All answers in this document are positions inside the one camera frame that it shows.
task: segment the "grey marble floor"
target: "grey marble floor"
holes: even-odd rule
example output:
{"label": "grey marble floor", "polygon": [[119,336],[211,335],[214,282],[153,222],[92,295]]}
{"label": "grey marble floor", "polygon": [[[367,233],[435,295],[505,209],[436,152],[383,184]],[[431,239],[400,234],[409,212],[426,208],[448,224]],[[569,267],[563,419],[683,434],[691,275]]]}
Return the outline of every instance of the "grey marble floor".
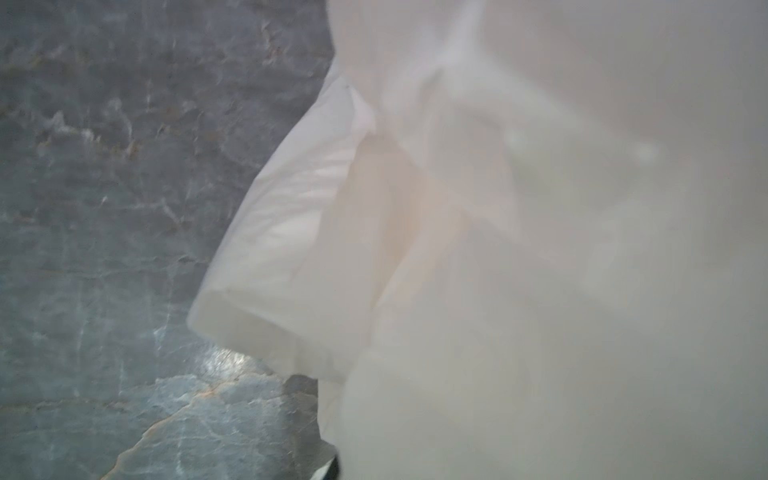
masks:
{"label": "grey marble floor", "polygon": [[317,0],[4,0],[0,477],[304,479],[316,391],[184,325],[333,51]]}

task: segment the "black object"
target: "black object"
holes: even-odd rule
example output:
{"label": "black object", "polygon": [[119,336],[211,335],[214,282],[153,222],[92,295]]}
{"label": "black object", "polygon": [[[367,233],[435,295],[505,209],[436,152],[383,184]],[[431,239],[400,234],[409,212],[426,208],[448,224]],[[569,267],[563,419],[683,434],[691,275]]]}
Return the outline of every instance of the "black object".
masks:
{"label": "black object", "polygon": [[333,457],[331,465],[328,467],[328,472],[323,480],[337,480],[341,475],[341,468],[339,467],[339,457]]}

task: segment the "marble floor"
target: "marble floor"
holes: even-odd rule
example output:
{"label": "marble floor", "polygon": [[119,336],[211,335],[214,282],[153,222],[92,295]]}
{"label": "marble floor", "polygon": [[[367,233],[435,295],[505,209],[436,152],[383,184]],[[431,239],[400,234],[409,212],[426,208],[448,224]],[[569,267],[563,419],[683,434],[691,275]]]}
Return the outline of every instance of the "marble floor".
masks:
{"label": "marble floor", "polygon": [[0,477],[304,480],[316,387],[184,318],[333,50],[318,0],[4,0]]}

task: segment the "white cloth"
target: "white cloth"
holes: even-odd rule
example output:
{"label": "white cloth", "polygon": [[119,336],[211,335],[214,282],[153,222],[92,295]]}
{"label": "white cloth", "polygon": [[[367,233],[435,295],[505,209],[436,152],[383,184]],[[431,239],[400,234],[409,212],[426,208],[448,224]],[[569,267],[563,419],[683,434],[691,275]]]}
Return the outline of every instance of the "white cloth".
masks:
{"label": "white cloth", "polygon": [[758,0],[331,0],[189,324],[345,480],[766,478]]}

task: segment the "white fabric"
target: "white fabric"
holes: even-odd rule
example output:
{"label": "white fabric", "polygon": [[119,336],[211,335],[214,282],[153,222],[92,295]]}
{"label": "white fabric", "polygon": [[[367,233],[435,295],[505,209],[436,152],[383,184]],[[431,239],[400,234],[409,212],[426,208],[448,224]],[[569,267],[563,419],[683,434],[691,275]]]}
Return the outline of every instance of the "white fabric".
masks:
{"label": "white fabric", "polygon": [[190,326],[345,480],[768,477],[766,12],[331,0]]}

